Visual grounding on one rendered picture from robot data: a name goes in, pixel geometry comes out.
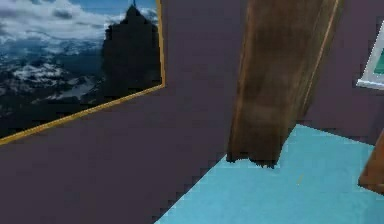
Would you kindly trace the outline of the brown wooden furniture piece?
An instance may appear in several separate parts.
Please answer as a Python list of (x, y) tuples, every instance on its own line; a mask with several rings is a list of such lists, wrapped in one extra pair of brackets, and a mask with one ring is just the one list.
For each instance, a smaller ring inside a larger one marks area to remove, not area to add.
[(384, 196), (384, 129), (358, 179), (358, 185)]

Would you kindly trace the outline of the brown wooden cupboard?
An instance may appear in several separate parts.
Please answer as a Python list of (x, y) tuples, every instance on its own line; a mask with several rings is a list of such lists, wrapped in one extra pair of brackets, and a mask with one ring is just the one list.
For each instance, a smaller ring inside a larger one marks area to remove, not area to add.
[(274, 167), (312, 101), (344, 0), (248, 0), (226, 160)]

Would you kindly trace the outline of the white framed window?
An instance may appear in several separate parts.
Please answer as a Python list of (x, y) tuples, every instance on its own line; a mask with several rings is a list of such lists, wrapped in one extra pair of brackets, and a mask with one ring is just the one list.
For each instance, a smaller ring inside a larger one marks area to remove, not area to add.
[(384, 20), (357, 86), (384, 91)]

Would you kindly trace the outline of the gold framed mountain picture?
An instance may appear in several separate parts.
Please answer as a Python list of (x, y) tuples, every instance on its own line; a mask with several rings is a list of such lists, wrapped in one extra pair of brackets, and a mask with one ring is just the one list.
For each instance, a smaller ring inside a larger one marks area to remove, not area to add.
[(0, 146), (164, 82), (161, 0), (0, 0)]

